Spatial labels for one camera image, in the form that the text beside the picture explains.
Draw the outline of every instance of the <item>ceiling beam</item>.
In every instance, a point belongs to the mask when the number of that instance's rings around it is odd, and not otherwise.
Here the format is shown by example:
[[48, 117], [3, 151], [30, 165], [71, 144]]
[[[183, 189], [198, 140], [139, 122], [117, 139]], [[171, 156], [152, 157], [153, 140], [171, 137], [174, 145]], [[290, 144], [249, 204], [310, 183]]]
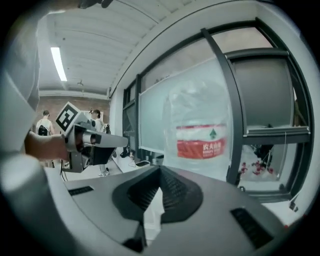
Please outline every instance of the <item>ceiling beam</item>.
[[81, 92], [74, 90], [40, 90], [40, 97], [81, 97], [81, 98], [90, 98], [97, 100], [109, 100], [109, 97], [106, 94], [98, 94], [92, 92]]
[[108, 88], [106, 89], [106, 96], [107, 96], [108, 99], [109, 99], [109, 97], [110, 97], [110, 92], [111, 92], [111, 87], [108, 87]]

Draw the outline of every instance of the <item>frosted glass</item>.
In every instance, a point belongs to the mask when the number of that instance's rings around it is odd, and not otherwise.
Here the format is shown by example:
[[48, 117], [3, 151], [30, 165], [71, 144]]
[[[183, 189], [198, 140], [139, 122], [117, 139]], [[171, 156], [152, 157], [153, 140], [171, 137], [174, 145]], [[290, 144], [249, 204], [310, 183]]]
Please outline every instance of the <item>frosted glass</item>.
[[214, 34], [212, 37], [223, 53], [244, 49], [272, 48], [269, 41], [255, 27], [229, 30]]
[[225, 93], [228, 93], [224, 75], [216, 58], [158, 82], [140, 95], [140, 147], [148, 148], [154, 152], [164, 151], [164, 101], [175, 85], [181, 83], [181, 81], [193, 80], [194, 78], [213, 81], [215, 84], [224, 87]]
[[136, 85], [132, 86], [130, 89], [130, 101], [132, 101], [136, 96]]
[[142, 78], [144, 92], [159, 81], [178, 74], [214, 56], [207, 40], [201, 39], [190, 44], [161, 61]]
[[135, 137], [133, 136], [129, 137], [129, 144], [130, 144], [130, 149], [135, 151], [136, 150]]

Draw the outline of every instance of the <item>fluorescent light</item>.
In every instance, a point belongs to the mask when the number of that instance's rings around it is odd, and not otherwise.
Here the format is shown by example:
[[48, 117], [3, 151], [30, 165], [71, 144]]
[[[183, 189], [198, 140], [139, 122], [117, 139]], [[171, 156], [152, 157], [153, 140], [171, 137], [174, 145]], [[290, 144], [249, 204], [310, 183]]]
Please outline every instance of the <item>fluorescent light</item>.
[[61, 81], [67, 81], [67, 77], [64, 71], [64, 66], [62, 65], [60, 49], [59, 47], [51, 47], [52, 57], [55, 64], [56, 71], [58, 71], [58, 75]]

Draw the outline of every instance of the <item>black slot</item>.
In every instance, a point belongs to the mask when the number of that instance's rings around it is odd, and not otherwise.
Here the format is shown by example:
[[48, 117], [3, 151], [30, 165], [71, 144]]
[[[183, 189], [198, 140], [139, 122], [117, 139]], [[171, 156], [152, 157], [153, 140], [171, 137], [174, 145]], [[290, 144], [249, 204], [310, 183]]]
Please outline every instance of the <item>black slot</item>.
[[70, 189], [68, 191], [69, 191], [69, 194], [73, 197], [73, 196], [76, 196], [76, 195], [87, 193], [87, 192], [92, 191], [92, 190], [94, 190], [92, 187], [84, 186], [84, 187], [79, 187], [79, 188], [75, 188], [75, 189]]
[[256, 249], [269, 243], [273, 237], [269, 235], [244, 208], [237, 208], [231, 214], [241, 226]]

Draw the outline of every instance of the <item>backpack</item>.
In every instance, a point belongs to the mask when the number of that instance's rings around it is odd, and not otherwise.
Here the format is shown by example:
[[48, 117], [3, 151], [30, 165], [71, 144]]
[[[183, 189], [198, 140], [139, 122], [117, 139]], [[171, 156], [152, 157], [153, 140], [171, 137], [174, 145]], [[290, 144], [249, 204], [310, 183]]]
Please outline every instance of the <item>backpack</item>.
[[38, 135], [40, 136], [48, 136], [48, 129], [44, 127], [42, 124], [40, 125], [38, 129]]

